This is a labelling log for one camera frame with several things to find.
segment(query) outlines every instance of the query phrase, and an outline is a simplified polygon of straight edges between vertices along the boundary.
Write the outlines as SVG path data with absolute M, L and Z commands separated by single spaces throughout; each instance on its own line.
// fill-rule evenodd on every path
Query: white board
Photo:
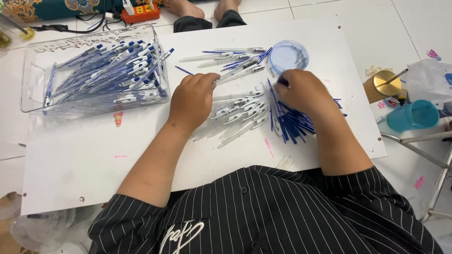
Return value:
M 186 76 L 174 68 L 191 72 L 218 72 L 220 67 L 197 69 L 198 62 L 178 63 L 186 56 L 201 55 L 216 47 L 265 47 L 281 40 L 301 43 L 309 52 L 307 70 L 325 83 L 343 112 L 359 143 L 371 159 L 386 156 L 345 37 L 335 19 L 295 20 L 286 23 L 168 34 L 160 37 L 165 49 L 175 49 L 167 61 L 173 92 Z M 269 77 L 267 71 L 216 88 L 214 96 L 255 90 Z M 22 214 L 46 212 L 108 201 L 146 149 L 169 113 L 169 103 L 124 111 L 121 127 L 113 113 L 64 123 L 31 117 L 27 140 Z M 265 143 L 268 140 L 272 158 Z M 285 158 L 284 169 L 298 171 L 319 167 L 314 138 L 306 144 L 284 144 L 270 131 L 270 122 L 217 149 L 217 138 L 188 141 L 177 165 L 173 191 L 194 188 L 250 165 L 276 166 Z

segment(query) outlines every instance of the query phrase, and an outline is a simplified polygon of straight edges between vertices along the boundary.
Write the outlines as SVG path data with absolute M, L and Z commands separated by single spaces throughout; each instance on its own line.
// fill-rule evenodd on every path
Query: forearm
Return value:
M 165 207 L 177 161 L 189 137 L 190 134 L 179 126 L 165 123 L 127 174 L 117 193 Z
M 328 108 L 310 117 L 317 134 L 323 174 L 352 174 L 372 167 L 372 162 L 356 140 L 341 111 L 335 104 Z

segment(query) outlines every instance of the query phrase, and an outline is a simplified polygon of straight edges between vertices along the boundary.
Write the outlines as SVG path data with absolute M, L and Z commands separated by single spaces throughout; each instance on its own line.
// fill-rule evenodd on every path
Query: bare foot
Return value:
M 220 21 L 221 17 L 223 17 L 223 14 L 227 10 L 230 10 L 230 9 L 233 9 L 234 11 L 239 12 L 240 2 L 241 2 L 241 0 L 220 0 L 217 8 L 213 12 L 215 19 L 217 21 Z
M 179 17 L 193 16 L 195 18 L 204 18 L 204 12 L 187 0 L 163 0 L 163 4 L 168 8 L 169 12 Z

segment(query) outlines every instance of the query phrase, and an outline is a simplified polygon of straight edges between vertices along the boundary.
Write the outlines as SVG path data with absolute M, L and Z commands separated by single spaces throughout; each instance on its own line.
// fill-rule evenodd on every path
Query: blue plastic lid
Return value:
M 285 40 L 276 43 L 268 61 L 277 74 L 285 70 L 304 70 L 309 63 L 308 51 L 296 41 Z

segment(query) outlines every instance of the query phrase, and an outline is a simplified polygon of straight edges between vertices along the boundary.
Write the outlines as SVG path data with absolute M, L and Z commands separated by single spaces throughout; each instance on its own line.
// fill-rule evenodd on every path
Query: gold tumbler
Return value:
M 396 76 L 392 71 L 379 71 L 363 83 L 369 103 L 396 95 L 402 89 L 400 78 L 390 81 Z

